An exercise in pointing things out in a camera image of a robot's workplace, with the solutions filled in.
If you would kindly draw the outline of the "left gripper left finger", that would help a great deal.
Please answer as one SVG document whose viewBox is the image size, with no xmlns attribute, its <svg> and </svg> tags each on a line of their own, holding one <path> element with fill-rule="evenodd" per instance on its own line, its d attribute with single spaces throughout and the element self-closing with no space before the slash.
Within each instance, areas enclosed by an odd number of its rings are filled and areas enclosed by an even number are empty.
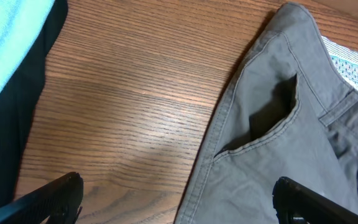
<svg viewBox="0 0 358 224">
<path fill-rule="evenodd" d="M 82 207 L 83 179 L 69 172 L 0 208 L 0 224 L 74 224 Z"/>
</svg>

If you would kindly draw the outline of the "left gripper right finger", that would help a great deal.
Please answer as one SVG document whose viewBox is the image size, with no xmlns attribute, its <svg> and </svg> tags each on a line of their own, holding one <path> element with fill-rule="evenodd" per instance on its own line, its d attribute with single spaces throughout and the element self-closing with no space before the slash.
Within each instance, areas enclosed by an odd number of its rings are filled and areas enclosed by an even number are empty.
<svg viewBox="0 0 358 224">
<path fill-rule="evenodd" d="M 358 215 L 288 178 L 273 188 L 279 224 L 358 224 Z"/>
</svg>

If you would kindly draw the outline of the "grey shorts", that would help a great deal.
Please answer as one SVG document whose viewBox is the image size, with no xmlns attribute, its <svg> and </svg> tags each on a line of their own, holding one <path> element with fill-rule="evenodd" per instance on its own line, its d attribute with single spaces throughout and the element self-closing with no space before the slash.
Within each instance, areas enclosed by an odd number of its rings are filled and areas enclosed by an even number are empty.
<svg viewBox="0 0 358 224">
<path fill-rule="evenodd" d="M 246 53 L 211 118 L 176 223 L 277 223 L 289 177 L 358 215 L 358 90 L 318 26 L 285 3 Z"/>
</svg>

